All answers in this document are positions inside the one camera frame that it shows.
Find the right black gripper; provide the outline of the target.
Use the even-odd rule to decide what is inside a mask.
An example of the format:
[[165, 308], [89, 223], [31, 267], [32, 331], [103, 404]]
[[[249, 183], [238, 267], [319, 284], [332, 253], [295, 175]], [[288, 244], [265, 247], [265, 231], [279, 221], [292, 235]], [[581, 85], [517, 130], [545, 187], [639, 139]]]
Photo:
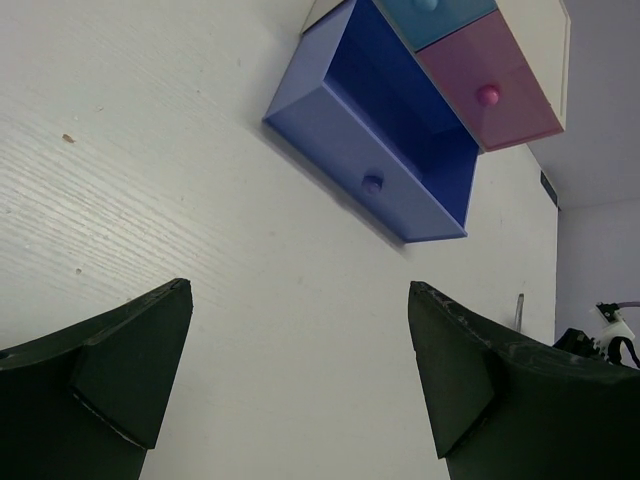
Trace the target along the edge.
[[611, 365], [622, 366], [623, 350], [626, 349], [639, 367], [639, 357], [633, 341], [621, 334], [606, 334], [600, 339], [589, 337], [584, 331], [569, 328], [554, 343], [554, 348], [580, 357], [604, 361]]

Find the purple-blue wide drawer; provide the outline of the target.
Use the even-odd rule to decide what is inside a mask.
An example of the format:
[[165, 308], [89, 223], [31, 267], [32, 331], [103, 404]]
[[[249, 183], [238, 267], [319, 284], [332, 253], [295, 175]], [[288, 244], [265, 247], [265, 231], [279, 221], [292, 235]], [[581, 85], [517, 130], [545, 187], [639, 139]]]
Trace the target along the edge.
[[264, 120], [400, 240], [466, 236], [478, 144], [375, 3], [301, 36]]

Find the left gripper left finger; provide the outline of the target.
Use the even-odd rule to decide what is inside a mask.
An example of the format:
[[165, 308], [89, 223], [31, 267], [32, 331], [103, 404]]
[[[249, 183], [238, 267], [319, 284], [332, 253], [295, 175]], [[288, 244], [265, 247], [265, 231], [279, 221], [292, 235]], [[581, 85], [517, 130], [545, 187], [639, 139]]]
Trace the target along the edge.
[[154, 449], [193, 313], [177, 278], [1, 352], [4, 479], [137, 479]]

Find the green handled screwdriver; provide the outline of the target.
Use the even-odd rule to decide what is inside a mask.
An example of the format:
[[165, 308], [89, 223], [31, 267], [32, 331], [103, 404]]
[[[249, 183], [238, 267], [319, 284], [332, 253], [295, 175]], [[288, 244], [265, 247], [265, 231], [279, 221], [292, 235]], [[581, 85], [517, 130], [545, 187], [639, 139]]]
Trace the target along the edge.
[[517, 332], [522, 331], [524, 300], [525, 300], [525, 295], [523, 293], [520, 293], [517, 298], [516, 311], [514, 316], [514, 329]]

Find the light blue small drawer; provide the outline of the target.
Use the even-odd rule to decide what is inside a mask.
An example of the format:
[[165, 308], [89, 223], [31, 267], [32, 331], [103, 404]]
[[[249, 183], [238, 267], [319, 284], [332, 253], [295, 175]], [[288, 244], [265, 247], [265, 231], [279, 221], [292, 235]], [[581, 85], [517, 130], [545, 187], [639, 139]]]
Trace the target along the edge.
[[382, 0], [380, 5], [414, 51], [492, 13], [492, 0]]

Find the pink drawer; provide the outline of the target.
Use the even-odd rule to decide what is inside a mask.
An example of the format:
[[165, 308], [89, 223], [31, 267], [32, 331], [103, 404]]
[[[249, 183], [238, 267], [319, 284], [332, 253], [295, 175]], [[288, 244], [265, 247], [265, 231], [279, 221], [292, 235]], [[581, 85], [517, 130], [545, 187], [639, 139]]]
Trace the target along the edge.
[[486, 152], [564, 131], [498, 10], [423, 48], [417, 58]]

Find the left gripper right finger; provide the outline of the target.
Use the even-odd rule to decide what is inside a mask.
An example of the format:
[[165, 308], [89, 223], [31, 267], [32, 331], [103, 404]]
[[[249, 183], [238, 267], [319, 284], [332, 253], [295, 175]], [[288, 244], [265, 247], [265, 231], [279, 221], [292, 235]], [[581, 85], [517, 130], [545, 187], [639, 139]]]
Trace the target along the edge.
[[540, 343], [414, 282], [408, 322], [453, 479], [635, 479], [639, 367]]

